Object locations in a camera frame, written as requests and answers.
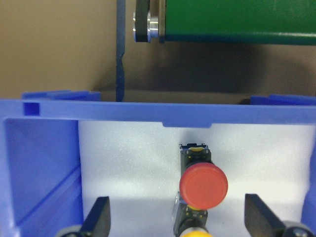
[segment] red button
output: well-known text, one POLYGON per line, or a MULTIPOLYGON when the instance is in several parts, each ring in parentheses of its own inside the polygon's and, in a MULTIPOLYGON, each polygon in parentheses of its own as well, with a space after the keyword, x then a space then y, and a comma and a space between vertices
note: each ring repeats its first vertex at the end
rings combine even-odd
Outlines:
POLYGON ((180 180, 183 200, 196 209, 210 209, 225 198, 228 181, 217 166, 201 162, 186 169, 180 180))

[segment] blue plastic crate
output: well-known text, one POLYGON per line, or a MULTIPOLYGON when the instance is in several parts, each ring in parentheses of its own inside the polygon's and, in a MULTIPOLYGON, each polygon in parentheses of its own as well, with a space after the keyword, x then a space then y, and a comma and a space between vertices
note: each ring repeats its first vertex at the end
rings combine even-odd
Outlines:
MULTIPOLYGON (((159 121, 170 127, 213 123, 316 124, 316 107, 96 102, 99 93, 41 92, 0 100, 0 236, 54 236, 83 222, 78 120, 159 121)), ((302 222, 316 232, 316 149, 302 222)))

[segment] green machine housing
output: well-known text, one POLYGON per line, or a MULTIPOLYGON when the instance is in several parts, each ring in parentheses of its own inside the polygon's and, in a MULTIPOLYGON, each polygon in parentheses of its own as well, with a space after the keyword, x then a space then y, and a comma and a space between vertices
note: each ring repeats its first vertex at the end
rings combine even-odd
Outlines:
POLYGON ((159 0, 158 17, 150 3, 137 0, 134 18, 135 34, 140 22, 148 26, 147 41, 316 44, 315 0, 159 0))

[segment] white foam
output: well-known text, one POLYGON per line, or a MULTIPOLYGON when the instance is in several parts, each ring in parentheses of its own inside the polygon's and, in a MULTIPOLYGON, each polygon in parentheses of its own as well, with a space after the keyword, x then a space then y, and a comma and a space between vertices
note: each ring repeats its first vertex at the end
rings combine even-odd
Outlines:
POLYGON ((213 124, 171 128, 158 122, 80 121, 82 198, 86 217, 109 196, 110 237, 172 237, 179 188, 178 144, 206 143, 226 174, 225 200, 209 210, 214 236, 249 236, 244 194, 257 193, 282 219, 300 221, 315 143, 312 125, 213 124))

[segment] beige wall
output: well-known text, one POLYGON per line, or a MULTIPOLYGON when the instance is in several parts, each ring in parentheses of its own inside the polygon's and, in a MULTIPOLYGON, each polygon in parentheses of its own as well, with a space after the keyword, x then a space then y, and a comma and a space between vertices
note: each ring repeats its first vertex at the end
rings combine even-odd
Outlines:
MULTIPOLYGON (((127 89, 315 95, 316 46, 135 43, 126 0, 127 89)), ((0 98, 115 88, 115 0, 0 0, 0 98)))
POLYGON ((115 0, 0 0, 0 98, 115 76, 115 0))

